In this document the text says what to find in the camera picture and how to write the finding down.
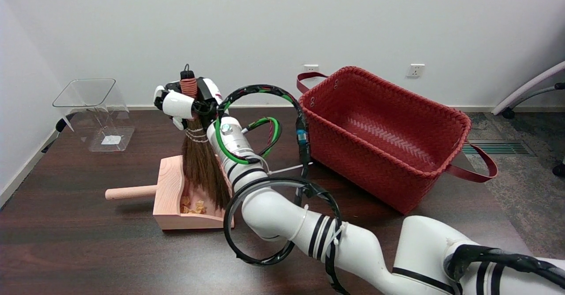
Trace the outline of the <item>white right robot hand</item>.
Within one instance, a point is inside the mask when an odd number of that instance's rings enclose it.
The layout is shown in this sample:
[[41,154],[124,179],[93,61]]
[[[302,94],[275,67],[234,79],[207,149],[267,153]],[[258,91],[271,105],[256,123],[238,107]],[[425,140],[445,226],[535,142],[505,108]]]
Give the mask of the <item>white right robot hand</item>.
[[200,121],[203,131],[207,132],[216,120],[216,111],[223,97],[210,78],[199,77],[195,80],[194,97],[181,93],[179,80],[158,86],[154,91],[154,106],[169,116],[179,130],[186,130],[190,121]]

